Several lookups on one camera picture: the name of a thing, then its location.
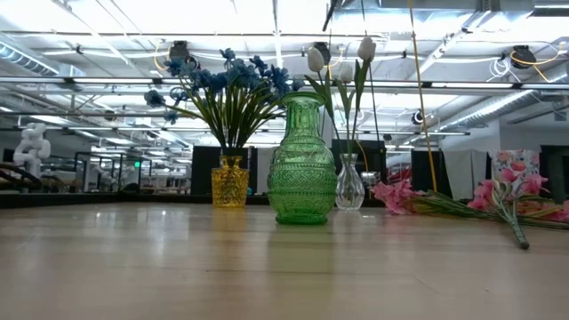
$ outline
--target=blue flower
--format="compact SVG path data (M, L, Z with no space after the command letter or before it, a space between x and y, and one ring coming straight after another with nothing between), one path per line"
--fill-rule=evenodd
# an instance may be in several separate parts
M185 64L186 63L182 58L168 60L164 63L164 65L168 67L168 70L166 71L168 71L172 76L178 76L180 74L182 66L184 66Z
M152 108L162 107L166 103L166 99L156 90L144 93L144 100Z
M221 57L225 58L225 63L223 63L223 67L227 68L229 66L229 63L235 59L235 53L233 52L233 50L231 50L231 48L227 48L225 49L225 51L220 49L220 53Z
M297 92L303 86L304 86L304 81L302 81L300 79L294 79L293 80L293 91L294 92Z
M184 63L180 68L180 76L189 76L194 70L196 70L196 63L194 61Z
M189 94L186 89L182 87L175 87L170 90L170 98L177 101L186 101L189 99Z
M267 63L263 62L263 60L261 60L258 55L253 56L252 59L249 58L249 61L255 65L255 67L259 70L259 73L262 76L265 69L267 68Z
M265 70L263 73L260 74L260 77L271 77L273 75L271 70Z
M219 74L212 76L210 89L212 90L213 93L220 92L227 85L228 85L227 73L220 72Z
M178 117L178 112L176 110L164 112L164 120L169 121L171 125L176 124Z
M271 79L273 80L273 87L275 87L276 95L278 97L282 97L287 94L291 88L286 83L288 80L288 70L286 68L275 68L275 66L271 65Z
M231 68L226 73L228 84L235 84L242 88L251 88L259 83L259 76L254 66L246 66L241 59L231 61Z
M212 83L212 73L210 70L194 70L189 74L189 78L197 88L208 88Z

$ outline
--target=yellow pole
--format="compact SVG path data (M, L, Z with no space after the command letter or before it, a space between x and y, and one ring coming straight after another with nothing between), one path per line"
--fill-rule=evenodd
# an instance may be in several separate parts
M413 47L415 49L415 68L417 69L417 84L419 86L419 97L421 99L421 116L423 118L422 129L425 132L427 150L429 151L430 174L433 179L433 190L437 192L437 176L435 175L435 164L433 163L433 152L430 148L429 128L427 128L427 118L425 117L425 105L423 103L423 90L421 87L421 69L419 68L419 54L417 50L417 35L415 34L415 24L413 19L413 0L407 0L409 4L409 14L411 15L411 30L413 32Z

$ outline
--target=pipe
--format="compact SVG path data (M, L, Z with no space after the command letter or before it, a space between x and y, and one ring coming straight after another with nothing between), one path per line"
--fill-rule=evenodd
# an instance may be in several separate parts
M546 72L546 77L551 79L552 84L569 83L569 63L563 63ZM443 125L440 130L449 131L460 128L472 128L478 124L486 123L496 117L507 115L519 109L532 106L545 99L543 92L539 90L523 90L511 93L505 97L493 97L469 108L466 116L459 117L452 122Z

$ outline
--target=cable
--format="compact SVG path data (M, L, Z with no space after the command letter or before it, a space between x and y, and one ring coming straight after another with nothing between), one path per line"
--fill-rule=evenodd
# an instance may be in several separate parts
M157 46L156 46L156 50L154 51L154 54L158 53L158 47L159 47L159 46L160 46L160 45L157 45ZM162 67L162 66L160 66L160 64L158 63L158 58L156 57L156 55L154 56L154 64L156 65L156 67L157 67L158 69L163 70L163 71L166 70L166 67Z
M417 70L417 86L419 87L419 98L421 100L421 116L425 117L425 103L423 101L423 90L421 85L421 69L419 67L419 55L417 54L417 34L415 34L415 22L413 18L413 0L407 0L409 4L409 15L411 18L411 31L413 33L413 47L415 49L415 68ZM429 152L430 174L433 180L433 190L437 192L437 176L435 175L435 163L433 162L433 152L430 147L429 130L427 128L427 121L423 121L423 131L425 132L425 141L427 142L427 151Z
M533 65L533 68L535 69L535 71L537 71L537 73L540 74L540 76L543 78L543 80L545 80L548 84L551 83L551 81L545 75L543 75L543 73L537 68L536 65Z
M540 65L543 65L543 64L546 64L546 63L550 63L551 61L557 60L557 58L561 55L561 50L562 50L562 49L563 49L563 45L560 44L560 45L559 45L559 51L557 51L557 54L556 54L555 57L553 57L553 58L551 58L551 59L548 59L548 60L545 60L545 61L541 61L541 62L523 61L523 60L514 58L514 53L516 53L516 51L513 51L512 53L510 53L510 54L509 54L509 57L510 57L513 61L515 61L515 62L523 63L523 64L528 65L528 66L540 66Z

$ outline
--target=ceiling beam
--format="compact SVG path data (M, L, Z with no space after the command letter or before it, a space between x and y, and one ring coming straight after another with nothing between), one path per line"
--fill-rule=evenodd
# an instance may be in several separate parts
M276 66L283 67L283 53L281 49L281 29L278 21L278 0L273 0L273 20L275 22L275 53Z

